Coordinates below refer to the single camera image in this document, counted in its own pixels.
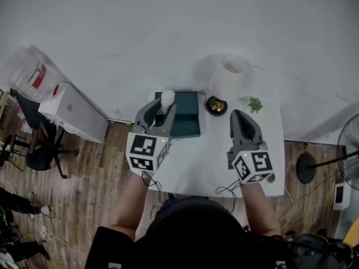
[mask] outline black fan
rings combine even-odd
[[[340,133],[337,158],[324,163],[315,163],[308,152],[297,160],[297,176],[301,183],[309,183],[314,179],[316,168],[338,163],[344,180],[354,189],[359,190],[359,114],[352,117]]]

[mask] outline green box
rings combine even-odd
[[[174,103],[176,115],[171,129],[173,138],[199,137],[201,135],[199,121],[198,92],[175,92]],[[155,99],[161,98],[162,92],[155,93]],[[155,124],[161,124],[164,114],[157,114]]]

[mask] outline black round base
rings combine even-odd
[[[222,102],[223,103],[223,109],[218,110],[218,109],[213,109],[212,105],[216,102]],[[224,115],[228,109],[228,104],[226,101],[217,99],[215,96],[211,96],[210,98],[208,98],[208,100],[205,103],[206,109],[207,111],[211,114],[214,115],[216,117],[220,117],[221,115]]]
[[[297,176],[301,183],[310,183],[315,176],[315,168],[308,168],[311,165],[315,165],[314,157],[305,152],[301,154],[297,160]]]

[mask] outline succulent plant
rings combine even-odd
[[[259,98],[253,98],[253,97],[251,97],[249,99],[248,106],[250,106],[250,108],[251,108],[251,114],[254,112],[256,112],[256,114],[257,114],[259,112],[259,110],[261,108],[263,108],[263,105],[262,105],[261,101],[259,100]]]

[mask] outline forearm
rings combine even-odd
[[[133,239],[144,211],[147,191],[148,185],[142,177],[132,173],[114,205],[108,227],[124,232]]]
[[[257,234],[279,235],[278,218],[261,185],[259,183],[244,184],[241,186],[241,191],[251,230]]]

